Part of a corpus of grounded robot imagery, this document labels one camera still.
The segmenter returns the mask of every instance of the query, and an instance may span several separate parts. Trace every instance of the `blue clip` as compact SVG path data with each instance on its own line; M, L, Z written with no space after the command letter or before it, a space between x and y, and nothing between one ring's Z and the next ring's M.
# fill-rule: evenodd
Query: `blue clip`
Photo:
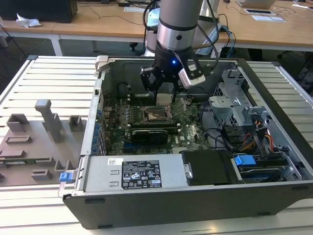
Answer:
M73 172L63 172L60 175L60 182L73 182Z
M237 155L234 160L236 165L256 165L252 155Z

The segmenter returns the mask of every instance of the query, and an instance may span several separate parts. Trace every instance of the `laptop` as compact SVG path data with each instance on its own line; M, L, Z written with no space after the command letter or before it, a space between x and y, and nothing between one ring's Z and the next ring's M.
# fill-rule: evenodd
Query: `laptop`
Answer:
M269 9L276 0L236 0L241 7Z

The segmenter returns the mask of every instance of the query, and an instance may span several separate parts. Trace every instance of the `power supply label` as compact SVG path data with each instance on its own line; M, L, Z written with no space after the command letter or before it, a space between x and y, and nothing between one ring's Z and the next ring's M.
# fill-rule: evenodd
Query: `power supply label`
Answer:
M122 163L122 188L161 188L161 171L157 160Z

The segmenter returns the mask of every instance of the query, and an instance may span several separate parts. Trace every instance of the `motherboard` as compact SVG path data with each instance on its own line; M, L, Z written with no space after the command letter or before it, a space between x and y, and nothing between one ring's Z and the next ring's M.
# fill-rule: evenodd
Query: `motherboard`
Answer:
M201 128L202 103L191 97L144 105L144 99L104 103L106 155L170 154L209 149Z

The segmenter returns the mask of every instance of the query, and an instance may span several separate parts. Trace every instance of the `floor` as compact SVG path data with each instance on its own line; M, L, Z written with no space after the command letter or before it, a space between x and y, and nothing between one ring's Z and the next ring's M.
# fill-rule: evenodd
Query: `floor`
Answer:
M50 40L36 38L15 38L15 42L27 55L55 55ZM129 43L120 42L97 42L98 52L92 51L90 41L62 40L65 56L98 56L98 55L141 55L143 45L138 44L136 51L130 51ZM0 93L5 89L14 77L26 58L15 43L10 40L7 48L0 47ZM281 51L263 50L264 61L278 61L292 77L297 77L303 64L304 55L301 52L289 52L282 59L277 59ZM236 48L232 58L244 58L250 60L247 49Z

